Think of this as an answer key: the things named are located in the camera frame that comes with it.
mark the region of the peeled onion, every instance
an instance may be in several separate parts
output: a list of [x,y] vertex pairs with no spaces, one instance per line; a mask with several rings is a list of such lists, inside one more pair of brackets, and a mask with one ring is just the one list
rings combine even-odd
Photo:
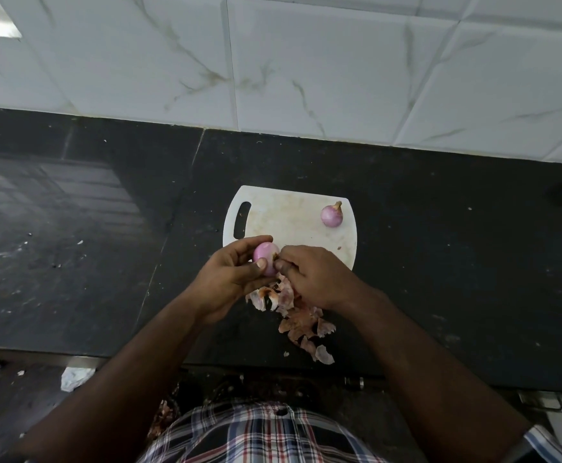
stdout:
[[341,211],[341,202],[337,201],[333,205],[324,207],[322,210],[322,222],[328,227],[337,227],[343,222],[343,211]]
[[253,262],[258,261],[260,258],[265,258],[268,261],[266,269],[263,271],[264,276],[274,276],[277,274],[274,261],[278,258],[279,251],[279,247],[272,242],[264,242],[253,251]]

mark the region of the purple onion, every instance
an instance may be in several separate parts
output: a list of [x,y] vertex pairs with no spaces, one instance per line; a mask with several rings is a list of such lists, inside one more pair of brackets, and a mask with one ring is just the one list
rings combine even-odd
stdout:
[[328,227],[340,226],[343,222],[343,211],[341,211],[341,202],[337,201],[333,205],[324,207],[322,210],[322,222]]
[[275,270],[274,261],[278,258],[279,247],[272,242],[264,242],[257,246],[253,251],[253,262],[258,261],[260,258],[265,258],[268,261],[266,269],[263,271],[264,276],[274,276],[277,274]]

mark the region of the person's right arm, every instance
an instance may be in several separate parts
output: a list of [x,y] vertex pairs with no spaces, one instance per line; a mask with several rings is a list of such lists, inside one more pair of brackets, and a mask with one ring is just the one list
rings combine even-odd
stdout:
[[430,461],[495,462],[531,423],[323,248],[286,246],[275,263],[305,300],[352,321]]

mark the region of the shirt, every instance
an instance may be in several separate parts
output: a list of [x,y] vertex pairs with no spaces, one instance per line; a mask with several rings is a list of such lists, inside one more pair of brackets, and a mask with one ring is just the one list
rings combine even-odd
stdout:
[[[138,463],[240,461],[394,463],[335,421],[282,403],[231,401],[197,407],[175,421]],[[505,463],[562,463],[562,447],[534,426]]]

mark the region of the hand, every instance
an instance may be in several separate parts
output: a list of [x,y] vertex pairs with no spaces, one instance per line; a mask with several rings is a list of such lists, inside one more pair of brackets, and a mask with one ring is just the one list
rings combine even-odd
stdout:
[[321,247],[287,245],[275,268],[290,279],[308,303],[345,316],[357,297],[370,295],[372,290],[332,252]]
[[262,276],[267,264],[265,258],[249,263],[255,248],[271,241],[271,236],[241,239],[217,250],[210,257],[195,280],[180,295],[197,309],[197,319],[203,323],[215,323],[227,315],[240,297],[275,280]]

